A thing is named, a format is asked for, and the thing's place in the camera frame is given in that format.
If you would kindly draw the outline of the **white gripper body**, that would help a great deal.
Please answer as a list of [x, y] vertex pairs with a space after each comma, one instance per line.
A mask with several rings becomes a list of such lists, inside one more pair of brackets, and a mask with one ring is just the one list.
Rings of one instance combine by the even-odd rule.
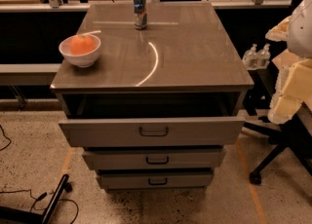
[[287, 41], [290, 47], [273, 58], [279, 72], [268, 119], [274, 124], [291, 120], [302, 103], [312, 96], [311, 26], [297, 23], [292, 27], [290, 19], [283, 19], [266, 34], [269, 40]]

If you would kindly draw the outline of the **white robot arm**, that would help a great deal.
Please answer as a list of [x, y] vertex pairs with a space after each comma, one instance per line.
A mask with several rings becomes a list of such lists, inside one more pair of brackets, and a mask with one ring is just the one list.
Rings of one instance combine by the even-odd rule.
[[288, 51], [299, 57], [290, 67], [283, 65], [270, 102], [268, 119], [274, 124], [290, 120], [312, 95], [312, 0], [302, 0], [292, 14], [271, 28], [265, 37], [286, 41]]

